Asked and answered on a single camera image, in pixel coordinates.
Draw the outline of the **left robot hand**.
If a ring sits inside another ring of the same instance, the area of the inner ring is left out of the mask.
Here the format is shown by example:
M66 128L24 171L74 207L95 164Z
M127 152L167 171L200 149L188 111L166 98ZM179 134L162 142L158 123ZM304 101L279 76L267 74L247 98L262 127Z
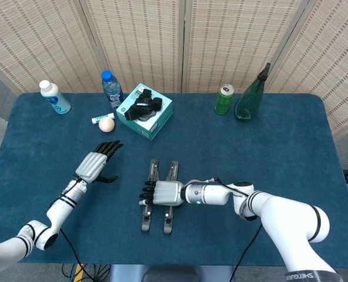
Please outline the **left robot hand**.
M118 179L118 176L104 177L101 175L101 171L115 152L122 146L123 143L120 140L98 144L92 152L85 156L75 170L75 176L87 183L113 183Z

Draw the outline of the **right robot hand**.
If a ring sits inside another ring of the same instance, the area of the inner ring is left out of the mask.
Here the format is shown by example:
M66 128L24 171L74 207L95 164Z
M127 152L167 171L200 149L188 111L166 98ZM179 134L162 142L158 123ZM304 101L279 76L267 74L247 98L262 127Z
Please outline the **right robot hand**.
M179 206L184 202L180 195L182 187L179 181L147 181L139 195L139 205Z

